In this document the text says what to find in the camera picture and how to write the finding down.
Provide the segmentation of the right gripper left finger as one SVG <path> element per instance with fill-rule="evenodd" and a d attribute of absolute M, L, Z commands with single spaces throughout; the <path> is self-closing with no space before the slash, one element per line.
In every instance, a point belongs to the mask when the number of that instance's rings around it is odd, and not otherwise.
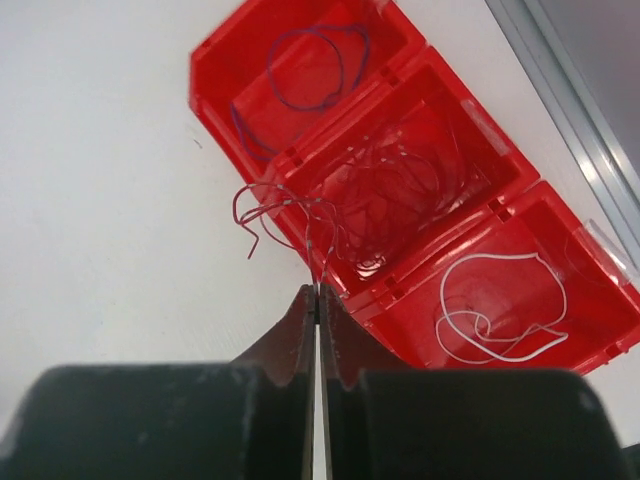
<path fill-rule="evenodd" d="M 1 440 L 5 479 L 309 479 L 316 298 L 229 362 L 45 371 Z"/>

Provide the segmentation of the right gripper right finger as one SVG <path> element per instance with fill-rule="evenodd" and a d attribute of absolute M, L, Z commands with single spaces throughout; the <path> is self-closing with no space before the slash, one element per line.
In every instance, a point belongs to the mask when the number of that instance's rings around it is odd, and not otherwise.
<path fill-rule="evenodd" d="M 562 369 L 410 366 L 319 290 L 331 479 L 635 479 L 594 390 Z"/>

